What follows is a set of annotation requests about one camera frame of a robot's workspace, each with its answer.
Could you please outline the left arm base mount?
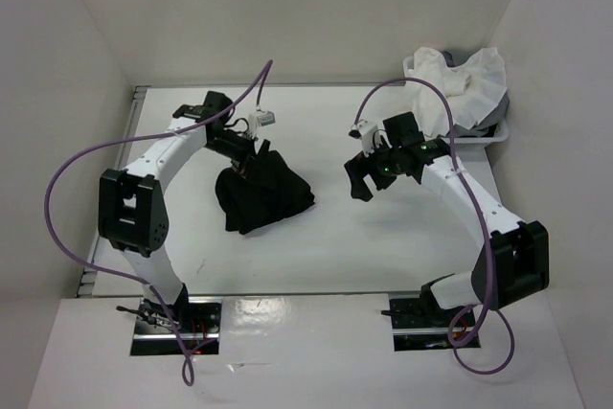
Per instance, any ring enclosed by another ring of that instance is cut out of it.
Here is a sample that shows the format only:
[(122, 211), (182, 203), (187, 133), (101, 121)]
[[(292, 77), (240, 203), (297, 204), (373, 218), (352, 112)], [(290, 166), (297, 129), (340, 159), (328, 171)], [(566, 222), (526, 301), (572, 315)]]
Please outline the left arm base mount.
[[(116, 310), (134, 317), (132, 356), (180, 355), (181, 349), (171, 322), (161, 310), (142, 301), (137, 308), (116, 306)], [(188, 352), (195, 355), (217, 355), (221, 322), (221, 302), (190, 303), (174, 324)]]

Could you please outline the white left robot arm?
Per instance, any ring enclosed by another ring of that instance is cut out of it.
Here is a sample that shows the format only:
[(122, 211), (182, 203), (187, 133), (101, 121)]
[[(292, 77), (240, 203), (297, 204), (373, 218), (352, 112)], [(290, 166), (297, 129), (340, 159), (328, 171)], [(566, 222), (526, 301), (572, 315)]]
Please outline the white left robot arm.
[(164, 193), (177, 173), (203, 148), (244, 167), (256, 157), (253, 138), (226, 124), (233, 102), (214, 91), (199, 105), (181, 105), (164, 136), (121, 170), (106, 170), (99, 185), (98, 229), (141, 280), (156, 320), (168, 331), (191, 319), (188, 291), (165, 248), (170, 221)]

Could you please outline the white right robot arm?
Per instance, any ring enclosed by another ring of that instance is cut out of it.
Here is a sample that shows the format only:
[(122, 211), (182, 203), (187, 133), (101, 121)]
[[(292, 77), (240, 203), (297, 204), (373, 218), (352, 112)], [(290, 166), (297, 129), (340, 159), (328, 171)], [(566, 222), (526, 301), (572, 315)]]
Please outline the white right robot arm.
[(453, 309), (488, 305), (497, 310), (546, 289), (550, 282), (549, 236), (538, 221), (526, 222), (506, 209), (464, 168), (443, 139), (428, 140), (412, 113), (361, 121), (350, 135), (361, 151), (344, 168), (351, 196), (368, 202), (377, 190), (408, 176), (433, 193), (465, 226), (479, 252), (472, 270), (446, 275), (420, 290), (420, 317), (439, 326)]

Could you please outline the black pleated skirt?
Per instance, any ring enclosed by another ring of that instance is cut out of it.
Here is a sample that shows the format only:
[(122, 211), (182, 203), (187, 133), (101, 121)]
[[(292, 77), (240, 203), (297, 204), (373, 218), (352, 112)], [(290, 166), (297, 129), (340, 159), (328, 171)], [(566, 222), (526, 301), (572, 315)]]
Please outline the black pleated skirt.
[(310, 185), (268, 141), (244, 169), (222, 170), (215, 193), (225, 215), (225, 230), (241, 235), (296, 216), (315, 204)]

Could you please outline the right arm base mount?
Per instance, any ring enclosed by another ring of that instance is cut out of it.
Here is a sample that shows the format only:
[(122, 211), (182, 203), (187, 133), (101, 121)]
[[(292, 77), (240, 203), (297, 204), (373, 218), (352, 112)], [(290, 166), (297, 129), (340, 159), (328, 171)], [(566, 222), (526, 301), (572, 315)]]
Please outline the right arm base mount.
[(448, 326), (460, 310), (428, 313), (417, 293), (390, 294), (381, 315), (390, 320), (395, 352), (426, 352), (452, 349)]

